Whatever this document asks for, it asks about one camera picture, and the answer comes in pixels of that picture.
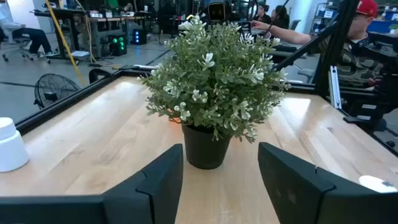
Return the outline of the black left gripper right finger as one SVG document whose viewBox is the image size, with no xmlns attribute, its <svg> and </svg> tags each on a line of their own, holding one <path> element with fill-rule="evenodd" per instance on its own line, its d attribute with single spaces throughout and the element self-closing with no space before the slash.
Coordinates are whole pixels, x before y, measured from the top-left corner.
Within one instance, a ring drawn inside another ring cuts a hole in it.
<svg viewBox="0 0 398 224">
<path fill-rule="evenodd" d="M 395 192 L 377 192 L 267 142 L 257 159 L 281 223 L 397 223 Z"/>
</svg>

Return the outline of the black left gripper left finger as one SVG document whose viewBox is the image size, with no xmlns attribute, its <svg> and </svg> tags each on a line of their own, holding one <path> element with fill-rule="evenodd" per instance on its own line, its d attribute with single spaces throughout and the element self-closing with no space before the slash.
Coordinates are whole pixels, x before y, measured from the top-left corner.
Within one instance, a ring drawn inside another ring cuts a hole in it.
<svg viewBox="0 0 398 224">
<path fill-rule="evenodd" d="M 98 195 L 1 197 L 1 223 L 174 223 L 183 183 L 183 146 L 175 144 Z"/>
</svg>

